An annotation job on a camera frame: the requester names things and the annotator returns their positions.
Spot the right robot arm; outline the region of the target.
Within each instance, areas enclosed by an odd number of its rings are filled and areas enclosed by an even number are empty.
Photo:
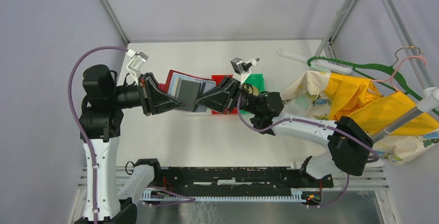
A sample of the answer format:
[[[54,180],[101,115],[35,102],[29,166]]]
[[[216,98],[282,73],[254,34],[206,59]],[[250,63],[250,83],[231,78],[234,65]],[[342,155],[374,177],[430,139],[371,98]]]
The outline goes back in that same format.
[[[372,149],[373,141],[353,119],[344,116],[338,121],[312,120],[288,114],[279,92],[255,95],[231,77],[224,77],[195,103],[222,114],[243,110],[253,114],[249,122],[243,123],[260,134],[294,137],[327,148],[327,152],[310,156],[301,165],[299,181],[306,187],[337,172],[361,176],[369,156],[378,158]]]

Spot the red leather card holder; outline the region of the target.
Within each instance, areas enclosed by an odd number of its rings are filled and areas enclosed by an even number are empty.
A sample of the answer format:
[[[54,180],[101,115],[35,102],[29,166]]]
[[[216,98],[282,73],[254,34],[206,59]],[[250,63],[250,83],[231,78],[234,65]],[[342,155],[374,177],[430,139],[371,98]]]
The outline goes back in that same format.
[[[202,94],[215,87],[216,82],[214,80],[196,77],[175,70],[170,70],[166,82],[159,84],[161,91],[183,102],[183,105],[176,109],[177,111],[195,113],[207,111],[206,107],[196,105],[195,101]]]

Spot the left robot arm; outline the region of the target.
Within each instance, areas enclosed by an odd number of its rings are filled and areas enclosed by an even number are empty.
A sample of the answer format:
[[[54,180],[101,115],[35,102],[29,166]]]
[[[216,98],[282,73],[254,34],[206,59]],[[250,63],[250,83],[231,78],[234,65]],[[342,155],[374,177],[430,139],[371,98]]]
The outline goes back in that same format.
[[[95,65],[83,73],[86,95],[79,117],[87,168],[87,195],[79,223],[136,223],[137,204],[146,187],[162,182],[156,158],[139,159],[122,188],[116,178],[116,156],[123,110],[141,107],[147,116],[162,114],[183,105],[161,91],[153,74],[145,73],[132,85],[117,85],[106,65]]]

